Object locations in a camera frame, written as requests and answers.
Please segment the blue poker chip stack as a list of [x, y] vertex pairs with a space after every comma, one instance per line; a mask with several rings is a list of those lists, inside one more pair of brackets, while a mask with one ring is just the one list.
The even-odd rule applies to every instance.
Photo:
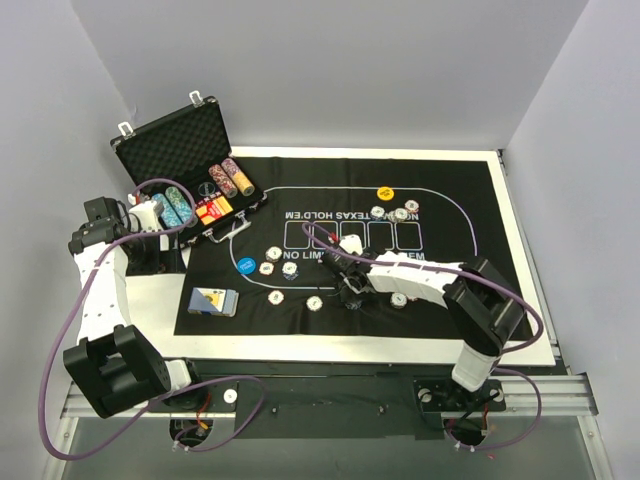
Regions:
[[352, 300], [345, 304], [346, 308], [349, 310], [359, 310], [362, 307], [361, 300]]

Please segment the grey poker chip stack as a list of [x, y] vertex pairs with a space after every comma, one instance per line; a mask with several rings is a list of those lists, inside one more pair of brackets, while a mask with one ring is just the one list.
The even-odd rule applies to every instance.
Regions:
[[306, 300], [306, 307], [312, 312], [317, 312], [323, 307], [323, 301], [319, 296], [311, 296]]

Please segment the yellow dealer button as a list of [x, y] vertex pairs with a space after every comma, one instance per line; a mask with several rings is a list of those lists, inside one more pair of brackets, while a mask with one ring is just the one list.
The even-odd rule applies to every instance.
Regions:
[[381, 186], [377, 189], [376, 195], [381, 201], [391, 201], [395, 196], [395, 192], [391, 187]]

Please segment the blue playing card deck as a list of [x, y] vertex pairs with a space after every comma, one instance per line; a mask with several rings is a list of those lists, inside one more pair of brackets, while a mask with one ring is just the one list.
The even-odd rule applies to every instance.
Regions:
[[233, 317], [236, 314], [239, 293], [232, 289], [192, 289], [187, 311], [191, 314]]

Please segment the single red 100 chip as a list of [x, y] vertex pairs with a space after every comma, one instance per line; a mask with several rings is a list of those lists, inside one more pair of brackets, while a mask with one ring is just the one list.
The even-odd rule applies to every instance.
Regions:
[[275, 265], [272, 262], [265, 261], [259, 266], [259, 273], [265, 276], [272, 275], [275, 270]]

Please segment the blue blind button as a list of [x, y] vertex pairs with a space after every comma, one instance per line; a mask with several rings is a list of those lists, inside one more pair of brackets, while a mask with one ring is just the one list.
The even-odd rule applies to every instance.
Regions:
[[241, 275], [251, 275], [257, 268], [257, 262], [252, 257], [242, 257], [236, 262], [236, 269]]

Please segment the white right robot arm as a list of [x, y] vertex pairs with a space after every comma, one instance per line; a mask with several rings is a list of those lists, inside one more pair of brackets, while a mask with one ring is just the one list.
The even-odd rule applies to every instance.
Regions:
[[469, 264], [378, 254], [363, 247], [359, 236], [348, 235], [326, 250], [320, 263], [349, 292], [348, 301], [388, 293], [448, 311], [463, 341], [446, 386], [449, 402], [459, 409], [482, 398], [483, 384], [526, 317], [506, 280], [480, 257]]

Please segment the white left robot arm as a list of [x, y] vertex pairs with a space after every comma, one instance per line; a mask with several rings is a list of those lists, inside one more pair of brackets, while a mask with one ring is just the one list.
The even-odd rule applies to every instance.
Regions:
[[170, 392], [181, 410], [200, 408], [206, 397], [187, 359], [167, 360], [131, 323], [128, 274], [156, 274], [183, 266], [174, 239], [162, 232], [162, 203], [146, 200], [122, 211], [99, 197], [84, 205], [88, 220], [69, 250], [85, 297], [75, 346], [63, 353], [71, 378], [94, 411], [109, 418]]

